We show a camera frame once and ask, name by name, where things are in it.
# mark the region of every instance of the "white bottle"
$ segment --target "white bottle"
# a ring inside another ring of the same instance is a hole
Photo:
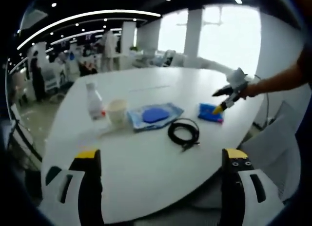
[[[97,91],[97,86],[94,82],[87,83],[87,103],[88,112],[92,119],[98,119],[102,117],[102,111],[104,109],[102,97]]]

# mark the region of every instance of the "window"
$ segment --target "window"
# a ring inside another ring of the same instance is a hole
[[[184,52],[188,10],[164,15],[160,22],[158,49]]]
[[[260,13],[237,5],[207,6],[203,11],[198,55],[247,74],[255,74],[261,46]]]

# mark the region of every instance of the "white table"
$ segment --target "white table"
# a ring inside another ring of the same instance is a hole
[[[129,108],[173,102],[182,117],[200,127],[200,146],[181,152],[167,136],[167,129],[133,133],[113,132],[95,140],[91,135],[107,126],[95,125],[86,105],[85,83],[95,81],[105,103],[127,99]],[[102,216],[105,223],[142,217],[183,198],[209,179],[221,166],[223,148],[236,148],[258,113],[263,96],[239,100],[225,111],[224,123],[197,119],[201,102],[219,104],[226,97],[212,97],[226,85],[224,74],[207,69],[149,68],[89,75],[79,78],[62,102],[46,143],[42,163],[44,179],[53,165],[69,168],[85,145],[101,150]]]

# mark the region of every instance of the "white cup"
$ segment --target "white cup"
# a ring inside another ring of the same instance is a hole
[[[127,101],[123,99],[113,100],[106,108],[109,120],[114,126],[122,126],[125,122]]]

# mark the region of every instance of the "human arm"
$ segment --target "human arm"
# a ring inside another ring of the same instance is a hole
[[[288,69],[258,83],[249,84],[241,92],[241,97],[256,96],[263,93],[287,91],[304,85],[312,80],[311,51],[304,48],[297,62]]]

